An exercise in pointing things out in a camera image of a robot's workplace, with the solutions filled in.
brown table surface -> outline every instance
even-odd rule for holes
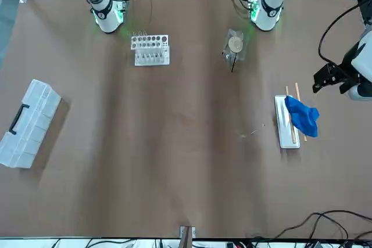
[[[337,86],[312,93],[319,39],[354,4],[285,0],[264,33],[230,0],[134,0],[111,35],[85,0],[20,5],[0,71],[1,132],[33,78],[69,105],[37,156],[44,164],[0,167],[0,235],[176,238],[190,224],[200,238],[272,237],[313,211],[371,216],[371,103]],[[221,56],[229,28],[252,36],[235,73]],[[143,30],[169,35],[170,66],[134,67],[128,33]],[[331,30],[324,54],[340,62],[362,31],[356,10]],[[279,146],[274,96],[285,85],[295,95],[295,81],[321,116],[319,137],[290,152]],[[370,229],[333,217],[351,237]],[[313,223],[283,237],[307,238]],[[315,237],[341,236],[321,220]]]

blue cloth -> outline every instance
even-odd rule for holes
[[[318,136],[316,120],[319,112],[315,107],[307,107],[297,99],[287,96],[285,106],[292,118],[293,125],[307,136]]]

chopstick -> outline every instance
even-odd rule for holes
[[[285,94],[286,94],[286,96],[289,95],[289,91],[288,91],[288,86],[287,85],[285,86]],[[291,123],[292,142],[293,143],[296,143],[295,129],[293,127],[291,115],[289,115],[289,122]]]
[[[300,99],[300,90],[298,89],[298,83],[297,82],[295,82],[295,87],[296,87],[297,100],[301,102],[301,99]],[[305,134],[303,135],[303,140],[305,142],[307,142],[307,137],[306,137]]]

plastic storage box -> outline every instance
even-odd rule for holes
[[[0,163],[30,168],[61,98],[51,86],[32,80],[16,116],[0,142]]]

black handle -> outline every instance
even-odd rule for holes
[[[11,132],[13,135],[17,135],[17,132],[14,131],[13,129],[14,129],[15,125],[17,124],[18,119],[21,116],[22,110],[23,110],[24,107],[26,109],[28,109],[30,106],[29,105],[22,104],[21,107],[19,108],[18,112],[17,112],[16,117],[14,118],[14,120],[12,122],[12,125],[10,125],[10,127],[9,127],[9,132]]]

